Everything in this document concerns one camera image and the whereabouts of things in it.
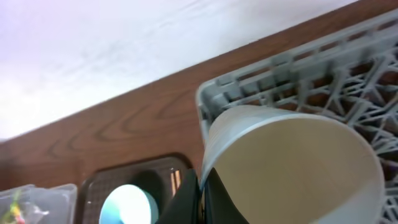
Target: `gray plastic grid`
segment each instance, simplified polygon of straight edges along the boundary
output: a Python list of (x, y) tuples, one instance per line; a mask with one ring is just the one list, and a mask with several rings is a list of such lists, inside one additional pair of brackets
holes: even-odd
[[(205, 141), (224, 110), (259, 105), (337, 119), (378, 156), (397, 151), (398, 10), (209, 80), (196, 101)], [(398, 198), (398, 190), (387, 193)], [(396, 223), (394, 212), (395, 221), (380, 222)]]

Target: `clear plastic container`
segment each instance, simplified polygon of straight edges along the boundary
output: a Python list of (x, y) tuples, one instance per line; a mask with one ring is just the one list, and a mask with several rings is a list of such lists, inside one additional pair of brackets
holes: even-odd
[[(34, 187), (34, 185), (25, 185), (0, 192), (1, 216), (10, 210), (10, 205), (14, 201), (15, 194), (18, 191), (20, 191), (20, 196), (17, 202), (22, 211), (26, 211), (30, 208), (31, 212), (34, 212), (35, 208), (32, 206), (35, 205), (40, 209), (40, 212), (43, 212), (43, 215), (45, 214), (40, 219), (40, 224), (73, 223), (77, 198), (76, 185), (67, 184), (52, 189), (43, 189)], [(27, 224), (30, 224), (32, 220), (30, 221), (27, 218), (26, 221)]]

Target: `mesh tray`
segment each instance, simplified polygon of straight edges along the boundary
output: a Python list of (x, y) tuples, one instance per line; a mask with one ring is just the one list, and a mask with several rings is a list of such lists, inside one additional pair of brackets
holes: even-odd
[(270, 106), (337, 119), (398, 161), (398, 10), (209, 80), (196, 101), (205, 141), (223, 111)]
[(187, 164), (177, 157), (169, 156), (97, 172), (81, 188), (75, 223), (98, 224), (106, 197), (124, 184), (134, 184), (150, 193), (161, 214), (173, 197), (171, 173), (179, 170), (183, 177), (188, 169)]

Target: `white cup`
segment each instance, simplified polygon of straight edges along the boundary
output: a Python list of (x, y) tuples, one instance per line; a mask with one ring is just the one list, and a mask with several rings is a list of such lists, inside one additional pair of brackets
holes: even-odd
[(250, 224), (374, 224), (384, 178), (372, 147), (324, 116), (237, 106), (210, 127), (201, 189), (215, 167)]

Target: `black object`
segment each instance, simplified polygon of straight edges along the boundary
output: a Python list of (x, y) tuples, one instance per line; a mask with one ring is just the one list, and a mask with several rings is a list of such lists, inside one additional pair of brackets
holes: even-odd
[(189, 167), (191, 165), (186, 158), (173, 154), (100, 170), (85, 180), (80, 188), (75, 223), (98, 224), (105, 199), (124, 184), (134, 184), (149, 192), (162, 214), (173, 199), (171, 170), (179, 170), (183, 177)]
[[(194, 170), (189, 170), (157, 224), (197, 224), (200, 194)], [(248, 224), (229, 197), (220, 177), (213, 168), (205, 184), (206, 224)]]

